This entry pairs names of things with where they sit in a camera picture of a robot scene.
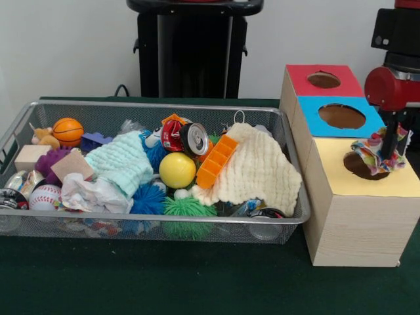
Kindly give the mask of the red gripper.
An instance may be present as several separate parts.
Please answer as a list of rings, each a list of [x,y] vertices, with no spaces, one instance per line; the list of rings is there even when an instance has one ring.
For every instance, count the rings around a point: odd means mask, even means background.
[[[390,159],[398,143],[398,113],[406,108],[419,109],[419,73],[401,72],[388,67],[373,69],[364,84],[367,101],[387,112],[387,129],[382,157]],[[410,129],[410,113],[402,114],[401,128]]]

